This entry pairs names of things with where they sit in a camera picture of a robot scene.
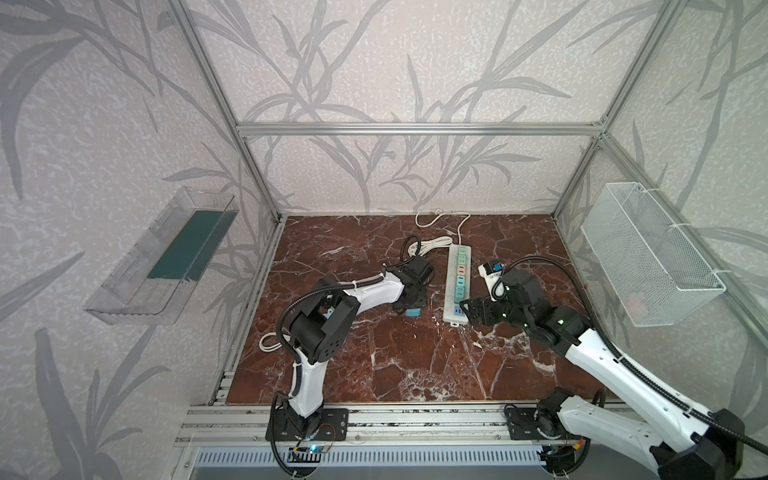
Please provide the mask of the long white power strip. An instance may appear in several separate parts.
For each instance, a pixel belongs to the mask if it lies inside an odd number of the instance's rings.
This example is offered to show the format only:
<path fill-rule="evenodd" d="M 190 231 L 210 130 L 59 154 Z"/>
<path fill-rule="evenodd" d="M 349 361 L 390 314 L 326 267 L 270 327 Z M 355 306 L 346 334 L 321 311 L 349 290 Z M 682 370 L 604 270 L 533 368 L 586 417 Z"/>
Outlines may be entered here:
<path fill-rule="evenodd" d="M 448 247 L 443 321 L 454 327 L 468 323 L 460 302 L 470 295 L 471 256 L 470 246 L 451 244 Z"/>

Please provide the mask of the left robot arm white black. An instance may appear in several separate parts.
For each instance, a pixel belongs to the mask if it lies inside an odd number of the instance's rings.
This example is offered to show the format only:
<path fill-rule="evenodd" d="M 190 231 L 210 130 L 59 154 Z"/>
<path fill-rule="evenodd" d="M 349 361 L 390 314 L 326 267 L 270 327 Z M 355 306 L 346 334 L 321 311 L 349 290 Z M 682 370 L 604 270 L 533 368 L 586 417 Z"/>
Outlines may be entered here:
<path fill-rule="evenodd" d="M 275 334 L 293 359 L 292 383 L 289 392 L 273 397 L 268 440 L 303 440 L 320 430 L 328 363 L 345 345 L 355 318 L 382 305 L 396 313 L 422 308 L 433 272 L 426 258 L 415 255 L 372 277 L 323 278 L 286 307 Z"/>

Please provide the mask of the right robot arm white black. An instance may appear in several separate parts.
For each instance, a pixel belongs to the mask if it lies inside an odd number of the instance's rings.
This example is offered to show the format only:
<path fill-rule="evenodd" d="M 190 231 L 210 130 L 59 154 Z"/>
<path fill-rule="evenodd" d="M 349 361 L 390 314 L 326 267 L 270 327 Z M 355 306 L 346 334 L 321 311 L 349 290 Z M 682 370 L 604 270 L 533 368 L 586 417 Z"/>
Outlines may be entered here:
<path fill-rule="evenodd" d="M 637 414 L 632 420 L 557 388 L 537 404 L 528 427 L 547 438 L 566 434 L 596 441 L 633 459 L 661 479 L 732 479 L 743 449 L 766 453 L 727 409 L 713 412 L 672 390 L 619 350 L 593 322 L 568 306 L 553 306 L 539 280 L 498 272 L 485 297 L 462 300 L 470 324 L 509 323 L 589 373 Z"/>

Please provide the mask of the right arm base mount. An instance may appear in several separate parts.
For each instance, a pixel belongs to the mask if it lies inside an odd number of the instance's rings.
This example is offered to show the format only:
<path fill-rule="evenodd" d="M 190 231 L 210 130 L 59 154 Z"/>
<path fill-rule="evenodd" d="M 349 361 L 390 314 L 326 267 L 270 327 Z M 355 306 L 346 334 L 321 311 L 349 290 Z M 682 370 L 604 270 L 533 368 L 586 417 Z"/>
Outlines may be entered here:
<path fill-rule="evenodd" d="M 506 404 L 503 415 L 511 440 L 559 440 L 565 435 L 557 419 L 540 414 L 536 407 Z"/>

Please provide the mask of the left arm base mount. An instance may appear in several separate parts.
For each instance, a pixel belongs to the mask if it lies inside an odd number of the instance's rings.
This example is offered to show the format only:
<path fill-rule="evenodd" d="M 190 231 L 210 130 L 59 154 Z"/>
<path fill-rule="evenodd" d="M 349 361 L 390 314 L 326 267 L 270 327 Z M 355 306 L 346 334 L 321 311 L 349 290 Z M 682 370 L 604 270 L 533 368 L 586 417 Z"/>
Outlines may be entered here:
<path fill-rule="evenodd" d="M 321 408 L 305 418 L 290 407 L 270 414 L 268 441 L 343 441 L 346 439 L 350 411 L 345 408 Z"/>

